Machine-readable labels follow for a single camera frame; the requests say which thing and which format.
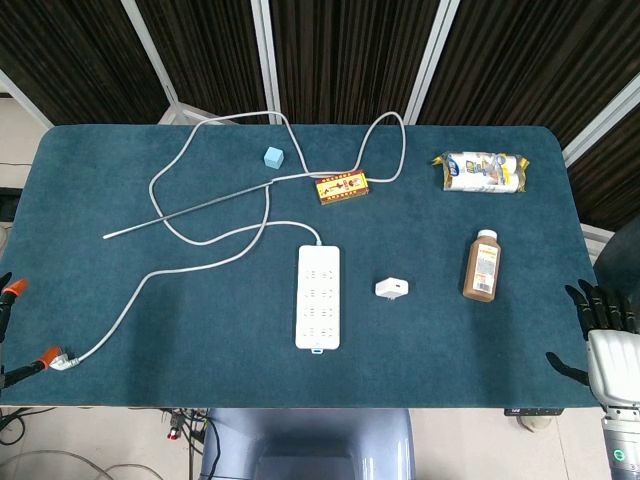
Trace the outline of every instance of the gray chair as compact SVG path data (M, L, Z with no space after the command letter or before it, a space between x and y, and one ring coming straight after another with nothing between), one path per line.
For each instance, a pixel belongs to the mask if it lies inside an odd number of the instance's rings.
M406 409L214 409L200 480L414 480Z

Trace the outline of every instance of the thin metal stick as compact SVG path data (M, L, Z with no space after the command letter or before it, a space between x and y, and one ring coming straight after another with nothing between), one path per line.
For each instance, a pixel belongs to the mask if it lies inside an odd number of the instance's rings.
M106 235L103 235L102 238L104 238L105 240L108 240L113 237L124 235L125 233L131 233L136 230L140 230L141 228L148 227L149 225L155 225L156 223L164 222L165 220L170 220L172 218L185 215L187 213L195 212L196 210L200 210L201 208L205 208L210 205L215 205L216 203L224 202L225 200L230 200L232 198L239 197L241 195L245 195L250 192L255 192L256 190L260 190L261 188L266 188L269 185L273 185L273 181L263 183L262 185L257 185L255 187L246 188L244 190L240 190L239 192L231 193L223 197L214 198L213 200L209 200L208 202L200 203L199 205L194 205L193 207L185 208L184 210L180 210L179 212L174 212L169 215L165 215L164 217L158 217L153 220L149 220L148 222L134 225L133 227L125 228L123 230L118 230L117 232L107 233Z

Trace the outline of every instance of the teal felt tablecloth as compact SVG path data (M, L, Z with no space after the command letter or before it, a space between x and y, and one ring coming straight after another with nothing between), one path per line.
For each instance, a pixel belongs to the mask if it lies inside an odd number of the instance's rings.
M295 126L312 170L351 168L365 126ZM0 270L27 277L4 348L8 369L48 346L76 354L108 330L148 272L223 259L247 232L194 247L162 225L105 241L103 234L154 218L153 175L180 150L189 127L80 125L43 138ZM152 279L111 340L65 372L49 370L2 392L38 405L220 407L567 407L592 405L588 389L546 362L555 351L585 366L575 310L563 286L593 281L560 147L540 127L407 128L404 171L371 193L321 206L313 180L272 187L270 220L315 227L341 250L342 339L312 355L294 345L297 249L306 231L270 227L241 260ZM264 166L269 146L285 152ZM445 151L511 152L531 161L527 192L443 192L431 159ZM395 172L396 126L379 127L362 167ZM206 126L157 184L166 211L264 182L301 167L284 127ZM206 239L259 222L256 192L175 221ZM478 230L502 245L497 297L461 294ZM395 301L376 297L388 276L409 281Z

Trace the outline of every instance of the small blue block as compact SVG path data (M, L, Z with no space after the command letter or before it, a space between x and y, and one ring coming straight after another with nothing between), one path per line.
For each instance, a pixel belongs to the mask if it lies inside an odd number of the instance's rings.
M267 153L264 154L264 164L267 167L277 170L282 165L282 160L284 160L284 152L277 148L269 147Z

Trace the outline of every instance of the bottle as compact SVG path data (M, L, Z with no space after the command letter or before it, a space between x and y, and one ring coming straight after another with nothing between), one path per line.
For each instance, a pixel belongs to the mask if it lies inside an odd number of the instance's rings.
M493 301L496 297L499 267L498 234L493 230L480 230L469 251L462 294L480 302Z

